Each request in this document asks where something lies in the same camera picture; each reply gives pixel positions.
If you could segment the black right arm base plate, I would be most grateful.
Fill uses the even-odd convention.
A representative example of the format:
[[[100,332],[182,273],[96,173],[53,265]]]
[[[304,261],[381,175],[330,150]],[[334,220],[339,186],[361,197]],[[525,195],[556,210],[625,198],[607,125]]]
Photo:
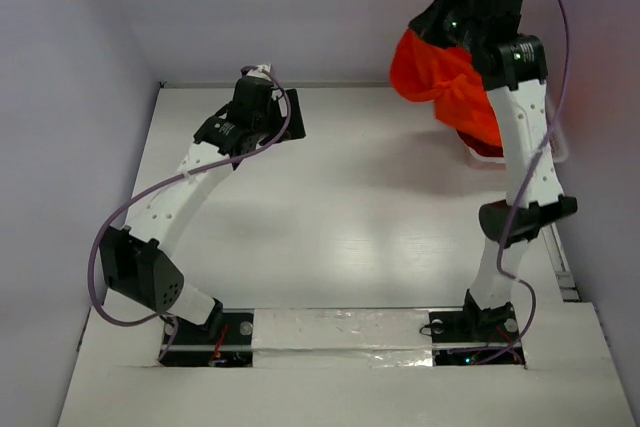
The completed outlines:
[[[474,327],[462,309],[430,311],[420,333],[432,341],[436,366],[468,367],[484,363],[519,335],[513,307],[487,326]]]

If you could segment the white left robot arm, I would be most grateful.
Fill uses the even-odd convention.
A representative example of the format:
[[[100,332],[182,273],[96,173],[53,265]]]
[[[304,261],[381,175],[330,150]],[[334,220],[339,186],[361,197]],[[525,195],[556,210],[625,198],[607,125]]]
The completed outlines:
[[[123,228],[99,243],[106,285],[160,316],[173,316],[201,342],[215,339],[222,304],[190,285],[172,255],[204,201],[240,163],[275,143],[306,135],[298,93],[257,71],[236,82],[231,100],[208,117],[177,169],[176,181],[145,201]]]

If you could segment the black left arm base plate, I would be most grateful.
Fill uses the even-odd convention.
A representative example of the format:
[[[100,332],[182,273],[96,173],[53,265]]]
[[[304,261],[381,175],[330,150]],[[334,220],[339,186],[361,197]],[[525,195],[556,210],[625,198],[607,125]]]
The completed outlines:
[[[244,368],[253,365],[254,310],[225,310],[222,327],[213,338],[199,326],[178,321],[173,341],[166,323],[160,344],[159,363],[165,367]]]

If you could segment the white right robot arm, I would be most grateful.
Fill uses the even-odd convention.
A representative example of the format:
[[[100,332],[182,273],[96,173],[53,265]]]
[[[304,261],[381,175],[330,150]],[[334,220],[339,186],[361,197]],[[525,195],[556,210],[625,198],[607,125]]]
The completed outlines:
[[[542,42],[519,31],[523,0],[434,0],[409,23],[435,47],[471,56],[495,114],[507,173],[506,197],[480,207],[480,267],[458,311],[431,316],[438,343],[485,342],[513,318],[511,291],[529,244],[578,205],[557,178],[547,123],[548,69]]]

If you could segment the orange t shirt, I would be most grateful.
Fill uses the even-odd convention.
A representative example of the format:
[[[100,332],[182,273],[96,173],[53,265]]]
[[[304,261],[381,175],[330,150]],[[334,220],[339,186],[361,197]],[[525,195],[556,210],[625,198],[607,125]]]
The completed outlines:
[[[461,47],[436,47],[411,29],[401,36],[390,66],[390,83],[404,99],[431,102],[437,120],[466,142],[502,148],[494,111],[471,55]]]

